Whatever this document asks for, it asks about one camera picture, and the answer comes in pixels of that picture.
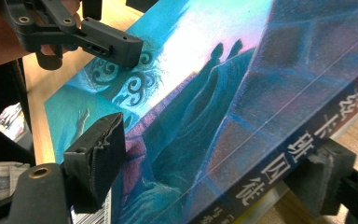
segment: illustrated book cover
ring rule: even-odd
[[[111,223],[231,223],[358,112],[358,0],[160,0],[45,102],[56,162],[122,112]]]

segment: book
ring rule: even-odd
[[[45,102],[57,162],[123,112],[109,222],[231,223],[358,111],[358,0],[160,0],[128,32],[135,68],[95,58]]]

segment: wooden surface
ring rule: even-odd
[[[120,30],[129,28],[142,13],[124,6],[125,0],[103,1],[103,23]],[[93,56],[81,49],[64,54],[63,66],[59,70],[43,70],[33,54],[24,57],[24,69],[31,123],[34,136],[36,163],[54,162],[54,154],[45,113],[45,101],[71,76],[79,71]],[[338,142],[358,155],[358,119],[339,138]],[[259,221],[260,223],[343,223],[345,209],[337,217],[312,218],[296,197],[288,192]]]

